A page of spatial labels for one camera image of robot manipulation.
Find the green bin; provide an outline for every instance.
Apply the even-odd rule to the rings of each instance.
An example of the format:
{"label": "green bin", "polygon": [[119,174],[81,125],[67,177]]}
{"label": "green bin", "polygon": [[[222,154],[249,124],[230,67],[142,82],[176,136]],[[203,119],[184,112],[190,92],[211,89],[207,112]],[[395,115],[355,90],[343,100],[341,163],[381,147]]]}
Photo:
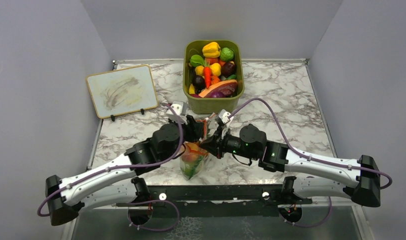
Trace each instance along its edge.
{"label": "green bin", "polygon": [[[221,48],[230,48],[234,51],[233,61],[237,66],[235,75],[237,75],[236,80],[238,82],[238,89],[232,97],[197,98],[190,96],[188,93],[189,87],[192,84],[192,77],[195,74],[194,68],[191,68],[188,65],[190,57],[195,54],[203,56],[203,47],[211,42],[217,42]],[[184,90],[185,96],[187,96],[188,98],[188,104],[191,110],[196,114],[218,113],[222,109],[225,109],[228,112],[232,112],[237,107],[239,98],[244,92],[243,66],[239,46],[235,42],[228,40],[196,40],[190,42],[185,48],[182,88]]]}

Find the robotic arm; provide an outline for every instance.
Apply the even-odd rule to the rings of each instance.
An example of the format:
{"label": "robotic arm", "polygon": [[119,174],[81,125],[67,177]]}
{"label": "robotic arm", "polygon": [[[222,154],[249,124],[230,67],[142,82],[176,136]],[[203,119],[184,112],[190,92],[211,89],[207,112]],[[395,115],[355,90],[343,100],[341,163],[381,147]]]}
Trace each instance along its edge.
{"label": "robotic arm", "polygon": [[[136,143],[110,162],[72,177],[59,178],[56,175],[48,177],[47,198],[38,209],[38,215],[50,216],[51,224],[57,226],[75,219],[79,213],[89,209],[110,204],[141,203],[149,199],[164,201],[167,198],[174,202],[206,201],[204,204],[210,204],[208,201],[246,200],[254,201],[258,208],[266,206],[276,208],[276,213],[264,211],[264,216],[278,215],[278,205],[310,204],[312,201],[307,198],[315,196],[343,197],[362,206],[380,206],[380,175],[373,173],[378,171],[378,167],[372,157],[362,155],[360,159],[343,159],[298,149],[294,149],[295,152],[286,144],[267,140],[266,133],[252,124],[243,127],[238,137],[233,136],[230,134],[229,126],[234,117],[225,110],[216,116],[218,127],[212,136],[201,142],[202,149],[218,159],[225,153],[231,153],[234,157],[237,155],[258,161],[259,167],[270,172],[306,173],[318,177],[290,176],[284,179],[283,184],[232,185],[226,189],[223,186],[147,186],[140,175],[159,168],[161,164],[172,159],[184,141],[197,142],[203,137],[204,124],[196,122],[190,115],[183,116],[186,108],[185,103],[174,102],[167,112],[168,124],[155,131],[152,137]],[[124,179],[132,180],[130,183],[112,185]],[[41,213],[45,203],[49,214]],[[212,213],[212,216],[221,214],[216,209],[227,209],[228,205],[232,204],[211,204],[209,207],[217,212]]]}

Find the metal frame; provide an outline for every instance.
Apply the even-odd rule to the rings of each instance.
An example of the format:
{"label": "metal frame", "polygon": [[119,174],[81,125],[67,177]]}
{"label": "metal frame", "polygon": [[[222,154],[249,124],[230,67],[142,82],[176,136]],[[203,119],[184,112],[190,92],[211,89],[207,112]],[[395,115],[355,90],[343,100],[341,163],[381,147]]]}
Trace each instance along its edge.
{"label": "metal frame", "polygon": [[[118,68],[118,64],[133,64],[133,63],[141,63],[141,64],[158,64],[158,63],[168,63],[168,62],[182,62],[184,61],[183,58],[167,58],[167,59],[143,59],[143,60],[113,60],[113,70],[116,70]],[[320,114],[321,114],[321,118],[322,121],[324,123],[324,127],[325,127],[325,132],[327,134],[328,137],[328,141],[329,144],[331,146],[331,150],[332,150],[332,154],[334,157],[337,157],[337,152],[336,152],[336,148],[334,147],[334,143],[333,140],[331,138],[330,135],[330,130],[328,128],[328,124],[327,121],[325,120],[324,117],[324,113],[322,111],[322,108],[319,104],[318,101],[318,97],[317,97],[317,93],[316,90],[314,89],[314,85],[312,82],[312,78],[311,78],[311,74],[309,71],[309,66],[308,66],[308,61],[309,59],[305,59],[305,58],[301,58],[301,59],[242,59],[243,62],[274,62],[274,63],[302,63],[305,65],[306,67],[306,72],[307,75],[309,77],[309,81],[310,84],[312,86],[312,90],[313,90],[313,94],[315,96]],[[88,165],[87,165],[87,170],[90,170],[93,166],[93,162],[94,162],[94,156],[96,153],[96,148],[97,148],[97,143],[99,140],[99,136],[100,136],[100,132],[103,126],[103,120],[100,119],[98,127],[97,127],[97,132],[94,138],[94,143],[92,146],[92,150],[91,150],[91,155],[88,161]],[[327,197],[313,197],[312,198],[313,204],[311,205],[305,205],[305,208],[311,208],[311,207],[326,207],[329,204],[328,198]],[[342,199],[342,198],[335,198],[332,197],[332,203],[334,206],[351,206],[352,210],[353,210],[353,214],[354,214],[354,218],[356,220],[360,235],[362,237],[363,240],[374,240],[374,236],[373,233],[371,231],[370,225],[368,220],[365,217],[365,214],[363,212],[363,209],[360,205],[357,205],[353,202],[351,202],[348,199]],[[103,206],[103,207],[99,207],[96,209],[139,209],[141,207],[122,207],[122,206],[116,206],[115,204],[112,206]],[[74,234],[74,230],[75,230],[75,225],[77,222],[77,219],[74,219],[71,222],[68,222],[64,225],[63,227],[63,231],[62,231],[62,235],[61,235],[61,240],[71,240]]]}

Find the marble table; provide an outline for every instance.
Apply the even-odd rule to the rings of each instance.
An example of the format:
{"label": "marble table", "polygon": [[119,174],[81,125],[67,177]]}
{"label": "marble table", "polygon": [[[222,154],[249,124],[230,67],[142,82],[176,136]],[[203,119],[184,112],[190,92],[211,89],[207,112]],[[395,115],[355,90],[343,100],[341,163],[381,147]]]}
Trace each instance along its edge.
{"label": "marble table", "polygon": [[[118,64],[117,69],[139,65]],[[182,88],[183,62],[166,61],[149,64],[159,102],[183,101],[187,98]],[[244,62],[245,91],[238,105],[261,97],[267,101],[278,116],[281,126],[291,144],[296,148],[315,154],[333,156],[327,131],[316,101],[308,72],[304,63]],[[135,143],[151,137],[152,133],[168,122],[165,109],[157,107],[145,111],[118,116],[114,122],[104,119],[96,145],[92,168],[101,166]],[[195,117],[191,110],[188,113]],[[268,139],[283,143],[277,125],[268,109],[254,101],[243,108],[231,124],[231,133],[239,135],[240,128],[253,124],[268,135]],[[175,159],[160,168],[145,173],[148,185],[230,185],[230,184],[275,184],[286,176],[296,173],[269,172],[258,167],[236,162],[230,154],[223,159],[211,157],[205,170],[191,180],[186,180],[180,170],[180,160]]]}

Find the gray wall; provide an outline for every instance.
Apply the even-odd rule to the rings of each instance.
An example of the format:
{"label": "gray wall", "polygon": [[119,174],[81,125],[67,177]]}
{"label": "gray wall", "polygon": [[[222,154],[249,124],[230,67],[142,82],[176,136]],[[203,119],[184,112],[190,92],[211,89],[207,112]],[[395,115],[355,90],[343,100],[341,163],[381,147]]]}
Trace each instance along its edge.
{"label": "gray wall", "polygon": [[406,0],[344,0],[309,67],[337,154],[393,177],[364,209],[375,239],[406,239]]}
{"label": "gray wall", "polygon": [[60,239],[36,210],[46,177],[85,170],[98,124],[85,77],[110,64],[79,0],[0,0],[0,239]]}
{"label": "gray wall", "polygon": [[244,58],[310,58],[342,0],[81,0],[113,59],[183,58],[229,39]]}

